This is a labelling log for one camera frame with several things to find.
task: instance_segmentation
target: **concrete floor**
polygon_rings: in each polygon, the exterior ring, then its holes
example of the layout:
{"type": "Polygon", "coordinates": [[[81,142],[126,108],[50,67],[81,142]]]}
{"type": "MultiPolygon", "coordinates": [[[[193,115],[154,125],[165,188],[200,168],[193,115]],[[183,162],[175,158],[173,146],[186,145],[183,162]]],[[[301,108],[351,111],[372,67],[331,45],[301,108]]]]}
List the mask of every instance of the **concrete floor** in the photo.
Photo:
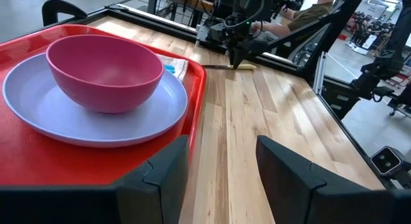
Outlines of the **concrete floor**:
{"type": "MultiPolygon", "coordinates": [[[[0,42],[24,35],[42,27],[41,6],[47,0],[0,0],[0,42]]],[[[66,0],[79,6],[86,12],[105,5],[125,0],[66,0]]],[[[125,3],[134,8],[144,9],[148,0],[131,0],[125,3]]],[[[161,8],[168,2],[163,0],[161,8]]],[[[190,12],[184,15],[178,9],[176,21],[187,24],[190,12]]],[[[326,65],[326,74],[346,82],[359,77],[362,65],[373,61],[351,51],[345,42],[336,40],[331,48],[326,65]]],[[[367,154],[372,155],[380,148],[389,145],[407,153],[411,149],[411,119],[401,114],[389,117],[391,109],[384,102],[375,103],[361,100],[343,119],[343,123],[354,135],[367,154]]]]}

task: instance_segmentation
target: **black bracket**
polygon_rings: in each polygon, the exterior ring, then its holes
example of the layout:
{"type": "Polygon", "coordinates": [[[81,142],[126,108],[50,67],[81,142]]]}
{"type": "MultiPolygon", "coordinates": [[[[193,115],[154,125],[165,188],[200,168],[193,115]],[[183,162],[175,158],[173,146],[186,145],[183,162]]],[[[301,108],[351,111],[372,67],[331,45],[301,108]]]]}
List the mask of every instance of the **black bracket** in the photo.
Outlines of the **black bracket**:
{"type": "Polygon", "coordinates": [[[74,15],[75,19],[85,19],[87,14],[75,6],[63,0],[49,0],[43,4],[41,8],[43,16],[43,25],[49,26],[58,22],[58,13],[65,13],[68,15],[74,15]]]}

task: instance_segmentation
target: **butcher block countertop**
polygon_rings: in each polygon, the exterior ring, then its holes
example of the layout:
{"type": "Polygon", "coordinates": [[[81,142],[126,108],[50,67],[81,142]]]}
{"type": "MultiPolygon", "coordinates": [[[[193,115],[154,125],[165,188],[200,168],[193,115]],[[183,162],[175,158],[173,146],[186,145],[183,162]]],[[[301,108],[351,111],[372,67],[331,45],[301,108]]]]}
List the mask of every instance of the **butcher block countertop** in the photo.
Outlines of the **butcher block countertop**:
{"type": "MultiPolygon", "coordinates": [[[[89,26],[200,64],[228,64],[224,55],[112,17],[89,26]]],[[[207,70],[180,223],[274,223],[256,163],[258,135],[369,189],[383,189],[302,78],[257,67],[255,71],[207,70]]]]}

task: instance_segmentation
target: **black metal frame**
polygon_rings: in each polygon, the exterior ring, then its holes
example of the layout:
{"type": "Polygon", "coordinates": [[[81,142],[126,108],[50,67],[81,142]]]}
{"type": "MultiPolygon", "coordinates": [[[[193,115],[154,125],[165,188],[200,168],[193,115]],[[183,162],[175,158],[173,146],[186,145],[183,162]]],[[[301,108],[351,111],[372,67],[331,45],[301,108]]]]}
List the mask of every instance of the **black metal frame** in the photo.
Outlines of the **black metal frame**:
{"type": "MultiPolygon", "coordinates": [[[[264,65],[266,67],[276,69],[278,71],[292,74],[300,78],[304,78],[312,86],[312,83],[313,83],[312,79],[314,78],[314,75],[315,75],[315,69],[317,65],[318,56],[321,54],[322,51],[328,51],[331,48],[334,41],[337,39],[338,35],[340,34],[340,32],[343,30],[346,24],[346,21],[348,21],[348,19],[353,14],[353,12],[357,8],[357,6],[360,4],[360,2],[361,0],[349,0],[349,4],[347,4],[347,6],[345,6],[344,8],[340,9],[338,13],[339,19],[330,22],[330,27],[328,28],[326,34],[322,37],[317,48],[315,49],[308,63],[304,67],[299,67],[297,65],[291,64],[290,62],[282,61],[280,59],[272,58],[266,55],[260,55],[260,56],[248,58],[247,60],[250,60],[257,64],[264,65]]],[[[48,12],[48,13],[50,14],[51,17],[55,17],[54,14],[57,14],[58,11],[59,9],[55,8],[54,12],[48,12]]],[[[49,28],[51,26],[56,26],[59,24],[89,24],[105,16],[111,16],[117,19],[130,22],[132,24],[141,25],[141,26],[150,28],[152,30],[165,33],[167,35],[171,35],[179,39],[186,40],[188,42],[197,41],[197,32],[194,30],[184,28],[183,26],[177,26],[173,24],[172,22],[167,22],[164,20],[156,19],[155,17],[145,16],[143,14],[133,12],[132,10],[129,10],[127,8],[118,6],[116,4],[108,5],[102,9],[96,10],[88,14],[87,18],[84,18],[84,19],[73,18],[73,19],[68,19],[68,20],[61,21],[61,22],[48,20],[54,23],[45,24],[44,28],[41,28],[37,31],[49,28]]],[[[206,43],[203,43],[202,45],[205,47],[212,47],[214,49],[218,47],[218,45],[215,45],[215,44],[208,46],[206,43]]],[[[224,49],[220,47],[220,49],[217,48],[217,51],[224,51],[224,49]]],[[[340,87],[345,87],[347,90],[351,90],[353,94],[356,93],[348,83],[336,80],[332,77],[325,76],[325,82],[333,84],[333,85],[339,85],[340,87]]],[[[364,152],[362,147],[355,141],[353,136],[347,131],[347,128],[342,124],[341,120],[335,115],[335,113],[333,112],[331,107],[328,105],[328,103],[325,101],[325,99],[321,95],[317,95],[317,96],[320,98],[321,102],[324,104],[324,106],[333,116],[333,118],[338,123],[338,125],[341,127],[341,129],[344,131],[344,133],[348,136],[349,140],[352,142],[353,146],[357,149],[358,153],[363,157],[364,161],[366,161],[369,167],[374,171],[374,173],[376,174],[378,179],[381,181],[381,183],[386,188],[395,188],[391,181],[386,180],[377,174],[377,171],[373,168],[371,164],[370,158],[364,152]]]]}

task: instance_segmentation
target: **lavender plate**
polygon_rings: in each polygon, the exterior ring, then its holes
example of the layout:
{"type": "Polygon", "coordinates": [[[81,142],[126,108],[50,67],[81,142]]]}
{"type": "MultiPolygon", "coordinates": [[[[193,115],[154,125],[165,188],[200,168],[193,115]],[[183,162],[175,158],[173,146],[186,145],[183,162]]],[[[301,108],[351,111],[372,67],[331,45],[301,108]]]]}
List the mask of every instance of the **lavender plate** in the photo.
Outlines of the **lavender plate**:
{"type": "Polygon", "coordinates": [[[124,114],[91,112],[71,101],[57,86],[45,54],[12,69],[3,83],[7,105],[22,121],[53,139],[79,146],[113,148],[139,144],[169,130],[184,115],[184,86],[164,72],[153,95],[124,114]]]}

